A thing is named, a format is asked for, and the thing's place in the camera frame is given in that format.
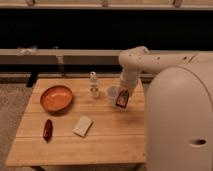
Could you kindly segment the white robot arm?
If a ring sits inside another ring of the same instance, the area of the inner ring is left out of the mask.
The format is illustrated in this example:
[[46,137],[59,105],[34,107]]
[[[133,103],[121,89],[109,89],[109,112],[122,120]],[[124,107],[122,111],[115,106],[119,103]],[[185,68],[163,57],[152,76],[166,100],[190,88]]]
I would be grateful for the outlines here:
[[213,171],[213,51],[121,51],[120,86],[153,73],[145,96],[146,171]]

